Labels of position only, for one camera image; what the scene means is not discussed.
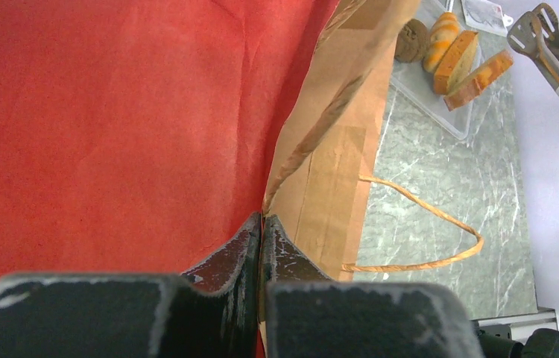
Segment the yellow bread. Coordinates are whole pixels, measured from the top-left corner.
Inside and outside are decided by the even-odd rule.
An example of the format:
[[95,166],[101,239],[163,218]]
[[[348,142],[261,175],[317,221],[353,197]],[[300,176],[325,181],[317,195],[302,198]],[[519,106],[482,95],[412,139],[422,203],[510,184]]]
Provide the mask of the yellow bread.
[[429,47],[423,59],[423,69],[434,73],[446,51],[461,31],[453,12],[442,13],[429,32]]

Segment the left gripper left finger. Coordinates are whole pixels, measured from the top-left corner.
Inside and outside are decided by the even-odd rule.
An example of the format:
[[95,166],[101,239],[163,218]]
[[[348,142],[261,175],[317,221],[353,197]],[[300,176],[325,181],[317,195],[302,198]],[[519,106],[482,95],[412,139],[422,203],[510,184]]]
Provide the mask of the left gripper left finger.
[[0,357],[253,357],[262,217],[182,274],[0,278]]

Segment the round brown bread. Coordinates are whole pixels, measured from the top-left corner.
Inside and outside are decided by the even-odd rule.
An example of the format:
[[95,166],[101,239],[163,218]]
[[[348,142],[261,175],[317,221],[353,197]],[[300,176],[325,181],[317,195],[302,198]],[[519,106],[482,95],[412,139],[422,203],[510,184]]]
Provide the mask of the round brown bread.
[[401,63],[421,61],[429,46],[429,31],[417,19],[409,20],[398,33],[394,59]]

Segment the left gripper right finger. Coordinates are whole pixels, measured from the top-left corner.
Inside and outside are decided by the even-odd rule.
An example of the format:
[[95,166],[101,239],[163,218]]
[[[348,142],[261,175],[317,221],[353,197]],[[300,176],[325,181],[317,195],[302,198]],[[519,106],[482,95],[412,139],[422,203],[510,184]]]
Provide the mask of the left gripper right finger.
[[339,282],[264,221],[268,357],[481,357],[462,303],[434,283]]

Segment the red paper bag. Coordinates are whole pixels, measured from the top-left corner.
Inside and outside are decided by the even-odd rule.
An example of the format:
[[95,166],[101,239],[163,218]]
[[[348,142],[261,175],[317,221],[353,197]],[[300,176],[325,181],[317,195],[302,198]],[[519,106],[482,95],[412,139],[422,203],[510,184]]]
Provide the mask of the red paper bag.
[[340,89],[272,180],[281,128],[318,43],[342,17],[337,7],[0,1],[0,278],[182,274],[259,213],[257,349],[273,195],[417,3],[384,6]]

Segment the white handled metal tongs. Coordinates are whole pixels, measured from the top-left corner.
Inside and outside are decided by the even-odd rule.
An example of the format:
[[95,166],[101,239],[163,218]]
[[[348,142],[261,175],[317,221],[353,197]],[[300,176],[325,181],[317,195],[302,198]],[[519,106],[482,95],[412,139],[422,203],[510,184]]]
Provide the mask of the white handled metal tongs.
[[553,8],[542,2],[514,21],[508,45],[529,58],[559,97],[559,20]]

